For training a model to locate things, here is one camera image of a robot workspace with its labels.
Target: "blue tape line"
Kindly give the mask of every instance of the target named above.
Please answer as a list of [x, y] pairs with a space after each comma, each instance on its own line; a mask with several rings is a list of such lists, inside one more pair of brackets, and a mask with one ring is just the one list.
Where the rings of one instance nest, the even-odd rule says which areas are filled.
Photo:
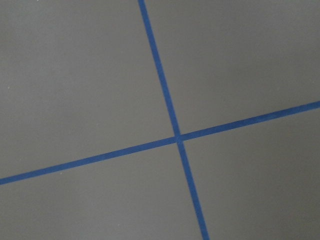
[[198, 220], [198, 224], [199, 224], [199, 227], [200, 227], [202, 238], [203, 238], [203, 240], [210, 240], [209, 233], [208, 233], [207, 226], [206, 226], [206, 221], [205, 221], [205, 218], [204, 218], [204, 215], [203, 215], [203, 212], [202, 212], [202, 208], [201, 208], [201, 204], [200, 204], [200, 200], [199, 200], [199, 197], [198, 197], [196, 185], [195, 185], [194, 178], [192, 176], [191, 168], [190, 168], [190, 165], [189, 165], [189, 161], [188, 161], [185, 145], [184, 145], [183, 141], [178, 141], [177, 145], [178, 145], [178, 150], [179, 150], [179, 153], [180, 153], [180, 157], [181, 157], [182, 166], [183, 166], [183, 169], [184, 169], [185, 178], [186, 178], [187, 183], [188, 183], [189, 191], [190, 191], [191, 198], [192, 198], [193, 207], [194, 207], [194, 210], [195, 210], [196, 218]]
[[185, 150], [185, 146], [184, 146], [184, 142], [181, 139], [181, 135], [180, 135], [180, 129], [179, 129], [179, 124], [178, 124], [178, 120], [177, 120], [177, 116], [175, 113], [175, 109], [174, 109], [174, 105], [170, 96], [170, 92], [169, 92], [169, 88], [168, 88], [168, 84], [167, 84], [167, 80], [166, 80], [166, 76], [162, 67], [162, 63], [161, 63], [161, 59], [159, 56], [159, 52], [157, 49], [157, 45], [156, 45], [156, 40], [152, 31], [152, 27], [151, 27], [151, 23], [149, 20], [149, 16], [148, 16], [148, 11], [146, 8], [146, 4], [144, 0], [138, 0], [139, 6], [140, 6], [140, 11], [141, 11], [141, 15], [142, 15], [142, 19], [144, 22], [144, 27], [145, 27], [145, 31], [149, 40], [149, 44], [150, 44], [150, 48], [151, 48], [151, 52], [152, 52], [152, 56], [153, 56], [153, 60], [154, 60], [154, 64], [158, 73], [158, 77], [160, 80], [160, 84], [162, 87], [162, 92], [163, 92], [163, 96], [165, 99], [165, 103], [166, 103], [166, 107], [169, 113], [169, 117], [171, 120], [171, 124], [172, 124], [172, 128], [173, 128], [173, 132], [174, 132], [174, 136], [176, 139], [176, 143], [177, 143], [177, 147], [180, 153], [180, 157], [181, 157], [181, 161], [182, 161], [182, 166], [183, 166], [183, 170], [184, 170], [184, 174], [185, 174], [185, 178], [189, 187], [189, 191], [190, 191], [190, 195], [192, 198], [192, 202], [193, 202], [193, 207], [196, 213], [196, 217], [198, 220], [198, 224], [200, 227], [200, 231], [201, 231], [201, 235], [203, 240], [209, 240], [209, 234], [208, 234], [208, 230], [207, 230], [207, 226], [206, 226], [206, 222], [205, 222], [205, 218], [201, 209], [201, 204], [198, 198], [198, 194], [197, 194], [197, 190], [196, 190], [196, 186], [195, 186], [195, 182], [194, 182], [194, 178], [192, 176], [192, 171], [189, 165], [189, 161], [188, 161], [188, 157], [187, 157], [187, 153]]
[[183, 141], [195, 139], [195, 138], [203, 137], [206, 135], [216, 134], [216, 133], [228, 131], [231, 129], [237, 129], [237, 128], [245, 127], [252, 124], [258, 124], [258, 123], [262, 123], [262, 122], [273, 120], [273, 119], [283, 118], [289, 115], [303, 113], [303, 112], [318, 109], [318, 108], [320, 108], [320, 101], [315, 101], [305, 105], [295, 106], [288, 109], [263, 114], [260, 116], [254, 116], [247, 119], [234, 121], [227, 124], [222, 124], [219, 126], [213, 126], [206, 129], [182, 134], [181, 139]]
[[[216, 134], [216, 133], [220, 133], [220, 132], [224, 132], [224, 131], [228, 131], [236, 128], [241, 128], [241, 127], [245, 127], [252, 124], [258, 124], [258, 123], [266, 122], [273, 119], [283, 118], [289, 115], [299, 114], [302, 112], [315, 110], [318, 108], [320, 108], [320, 101], [316, 101], [316, 102], [312, 102], [305, 105], [296, 106], [296, 107], [292, 107], [292, 108], [288, 108], [280, 111], [275, 111], [275, 112], [267, 113], [264, 115], [247, 118], [244, 120], [234, 121], [231, 123], [210, 127], [210, 128], [202, 129], [199, 131], [193, 131], [193, 132], [181, 135], [180, 140], [187, 141], [190, 139], [200, 138], [203, 136]], [[124, 155], [138, 153], [145, 150], [174, 144], [176, 142], [177, 142], [176, 137], [169, 137], [169, 138], [165, 138], [165, 139], [161, 139], [153, 142], [144, 143], [141, 145], [128, 147], [125, 149], [104, 153], [97, 156], [91, 156], [91, 157], [87, 157], [87, 158], [76, 160], [76, 161], [71, 161], [71, 162], [67, 162], [67, 163], [63, 163], [55, 166], [46, 167], [43, 169], [38, 169], [35, 171], [25, 172], [25, 173], [21, 173], [14, 176], [8, 176], [0, 179], [0, 185], [12, 183], [12, 182], [16, 182], [24, 179], [29, 179], [29, 178], [33, 178], [33, 177], [37, 177], [45, 174], [50, 174], [58, 171], [63, 171], [66, 169], [71, 169], [71, 168], [75, 168], [75, 167], [79, 167], [79, 166], [83, 166], [83, 165], [87, 165], [95, 162], [100, 162], [100, 161], [104, 161], [104, 160], [108, 160], [116, 157], [121, 157]]]
[[170, 96], [170, 92], [169, 92], [169, 88], [168, 88], [165, 72], [164, 72], [164, 69], [162, 67], [162, 63], [161, 63], [161, 60], [160, 60], [159, 52], [158, 52], [157, 45], [156, 45], [156, 40], [155, 40], [153, 31], [152, 31], [152, 27], [151, 27], [151, 24], [150, 24], [150, 20], [149, 20], [146, 4], [145, 4], [144, 0], [138, 0], [138, 2], [139, 2], [139, 6], [140, 6], [142, 19], [143, 19], [143, 22], [144, 22], [146, 35], [147, 35], [148, 40], [149, 40], [149, 44], [150, 44], [150, 48], [151, 48], [154, 64], [155, 64], [155, 67], [156, 67], [156, 71], [158, 73], [158, 77], [159, 77], [159, 80], [160, 80], [162, 92], [163, 92], [163, 95], [164, 95], [166, 108], [168, 110], [169, 117], [170, 117], [170, 120], [171, 120], [173, 132], [174, 132], [175, 136], [179, 136], [180, 135], [180, 130], [179, 130], [177, 117], [176, 117], [175, 110], [174, 110], [174, 105], [172, 103], [172, 99], [171, 99], [171, 96]]
[[92, 163], [96, 163], [96, 162], [100, 162], [108, 159], [113, 159], [116, 157], [121, 157], [124, 155], [129, 155], [129, 154], [133, 154], [133, 153], [137, 153], [137, 152], [141, 152], [149, 149], [154, 149], [154, 148], [158, 148], [158, 147], [162, 147], [162, 146], [170, 145], [174, 143], [176, 143], [176, 138], [169, 137], [169, 138], [165, 138], [165, 139], [161, 139], [153, 142], [131, 146], [128, 148], [111, 151], [111, 152], [100, 154], [97, 156], [91, 156], [91, 157], [87, 157], [87, 158], [76, 160], [76, 161], [70, 161], [70, 162], [55, 165], [55, 166], [50, 166], [50, 167], [46, 167], [46, 168], [42, 168], [42, 169], [30, 171], [30, 172], [21, 173], [14, 176], [4, 177], [0, 179], [0, 185], [17, 182], [24, 179], [30, 179], [30, 178], [34, 178], [34, 177], [45, 175], [45, 174], [51, 174], [51, 173], [63, 171], [66, 169], [72, 169], [72, 168], [80, 167], [83, 165], [92, 164]]

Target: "gray floor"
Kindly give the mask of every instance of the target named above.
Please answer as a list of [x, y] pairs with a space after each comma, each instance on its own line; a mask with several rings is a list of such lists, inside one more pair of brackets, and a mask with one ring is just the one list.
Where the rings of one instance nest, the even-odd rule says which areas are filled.
[[[320, 2], [145, 1], [182, 134], [320, 100]], [[0, 183], [174, 136], [138, 1], [0, 2]], [[184, 142], [212, 240], [320, 239], [320, 109]], [[206, 240], [177, 145], [0, 186], [2, 240]]]

